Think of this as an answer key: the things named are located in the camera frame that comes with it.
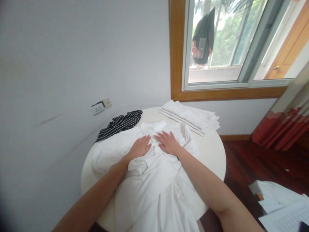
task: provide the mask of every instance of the table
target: table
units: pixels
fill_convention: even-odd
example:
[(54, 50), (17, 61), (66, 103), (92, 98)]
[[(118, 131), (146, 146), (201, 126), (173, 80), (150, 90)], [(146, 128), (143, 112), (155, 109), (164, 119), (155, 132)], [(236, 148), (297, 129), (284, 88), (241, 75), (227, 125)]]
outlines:
[[(160, 107), (148, 108), (143, 110), (142, 117), (136, 126), (140, 126), (142, 123), (154, 123), (165, 120), (167, 123), (175, 123), (174, 120), (159, 113)], [(217, 132), (201, 137), (200, 135), (191, 132), (194, 137), (197, 146), (200, 149), (200, 155), (197, 159), (207, 166), (212, 172), (214, 172), (221, 180), (224, 180), (226, 170), (226, 157), (225, 150)], [(98, 180), (99, 176), (92, 170), (92, 156), (91, 150), (86, 157), (82, 174), (81, 174), (81, 192), (85, 194)], [(193, 212), (196, 220), (207, 211), (207, 206), (203, 200), (199, 197), (195, 199), (194, 205), (195, 211)], [(97, 223), (105, 230), (113, 232), (115, 221), (115, 195), (109, 201), (109, 204), (101, 214)]]

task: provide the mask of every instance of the red wooden floor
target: red wooden floor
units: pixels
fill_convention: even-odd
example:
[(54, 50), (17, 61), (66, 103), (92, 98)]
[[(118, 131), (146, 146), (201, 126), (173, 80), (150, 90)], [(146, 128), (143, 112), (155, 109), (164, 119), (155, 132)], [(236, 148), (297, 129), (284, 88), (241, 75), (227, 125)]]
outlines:
[[(258, 222), (262, 207), (248, 188), (255, 180), (273, 181), (309, 196), (309, 151), (298, 145), (287, 152), (275, 151), (250, 141), (226, 141), (223, 145), (227, 161), (224, 182)], [(211, 210), (202, 216), (201, 223), (205, 231), (223, 231)], [(90, 231), (104, 230), (95, 224)]]

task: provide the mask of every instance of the window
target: window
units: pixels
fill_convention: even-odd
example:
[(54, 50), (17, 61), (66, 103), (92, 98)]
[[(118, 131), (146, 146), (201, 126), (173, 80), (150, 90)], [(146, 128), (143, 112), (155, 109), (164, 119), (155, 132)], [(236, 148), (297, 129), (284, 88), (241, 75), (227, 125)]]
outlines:
[[(283, 78), (283, 71), (276, 75), (267, 72), (276, 70), (274, 51), (280, 54), (278, 44), (286, 42), (282, 40), (284, 33), (289, 39), (295, 27), (289, 19), (300, 14), (299, 5), (287, 0), (170, 0), (172, 98), (195, 101), (279, 97), (289, 79)], [(198, 22), (213, 8), (213, 50), (207, 63), (196, 64), (193, 35)], [(184, 41), (179, 39), (181, 33)], [(279, 80), (270, 80), (274, 76)]]

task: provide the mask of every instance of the striped cloth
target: striped cloth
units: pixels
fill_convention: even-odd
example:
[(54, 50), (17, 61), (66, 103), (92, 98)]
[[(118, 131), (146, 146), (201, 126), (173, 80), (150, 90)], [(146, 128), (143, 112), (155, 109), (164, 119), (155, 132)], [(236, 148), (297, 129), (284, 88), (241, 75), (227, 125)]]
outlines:
[(127, 115), (120, 115), (113, 118), (107, 128), (100, 130), (96, 142), (105, 140), (114, 134), (133, 128), (141, 119), (142, 111), (128, 112)]

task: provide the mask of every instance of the electrical outlet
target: electrical outlet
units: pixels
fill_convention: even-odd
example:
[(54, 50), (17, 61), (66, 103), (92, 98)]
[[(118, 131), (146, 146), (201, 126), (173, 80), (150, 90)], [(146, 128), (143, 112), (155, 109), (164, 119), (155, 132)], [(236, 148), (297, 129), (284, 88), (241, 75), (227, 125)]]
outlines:
[(110, 102), (110, 99), (109, 99), (109, 98), (105, 98), (105, 99), (103, 100), (103, 103), (104, 103), (104, 106), (105, 106), (106, 108), (109, 108), (109, 107), (112, 106), (112, 103)]
[(93, 116), (95, 116), (95, 115), (101, 113), (102, 111), (104, 111), (104, 106), (103, 106), (102, 102), (91, 106), (90, 107), (90, 111), (92, 112)]

